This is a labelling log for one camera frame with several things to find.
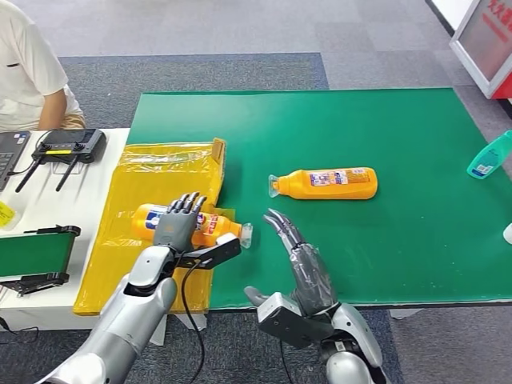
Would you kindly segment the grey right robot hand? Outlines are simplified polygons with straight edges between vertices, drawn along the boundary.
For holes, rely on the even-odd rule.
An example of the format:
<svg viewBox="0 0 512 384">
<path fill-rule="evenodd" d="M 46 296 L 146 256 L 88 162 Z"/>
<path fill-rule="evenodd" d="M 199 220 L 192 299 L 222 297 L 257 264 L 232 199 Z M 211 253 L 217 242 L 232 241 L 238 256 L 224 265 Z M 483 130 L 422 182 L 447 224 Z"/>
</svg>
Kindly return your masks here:
<svg viewBox="0 0 512 384">
<path fill-rule="evenodd" d="M 245 296 L 258 310 L 260 322 L 290 317 L 294 322 L 328 323 L 337 310 L 338 301 L 319 249 L 307 242 L 288 216 L 269 208 L 264 220 L 273 227 L 288 254 L 295 287 L 290 294 L 275 292 L 264 295 L 253 286 L 244 289 Z"/>
</svg>

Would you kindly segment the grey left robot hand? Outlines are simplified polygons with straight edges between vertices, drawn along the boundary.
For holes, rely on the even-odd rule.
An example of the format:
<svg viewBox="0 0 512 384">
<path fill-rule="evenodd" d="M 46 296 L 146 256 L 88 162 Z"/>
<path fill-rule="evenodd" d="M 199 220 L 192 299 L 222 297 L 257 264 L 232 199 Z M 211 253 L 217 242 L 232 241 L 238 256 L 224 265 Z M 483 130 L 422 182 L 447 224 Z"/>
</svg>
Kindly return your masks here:
<svg viewBox="0 0 512 384">
<path fill-rule="evenodd" d="M 189 252 L 192 248 L 191 238 L 197 225 L 197 216 L 206 200 L 207 196 L 193 192 L 172 201 L 159 219 L 153 244 L 168 246 L 178 253 Z"/>
</svg>

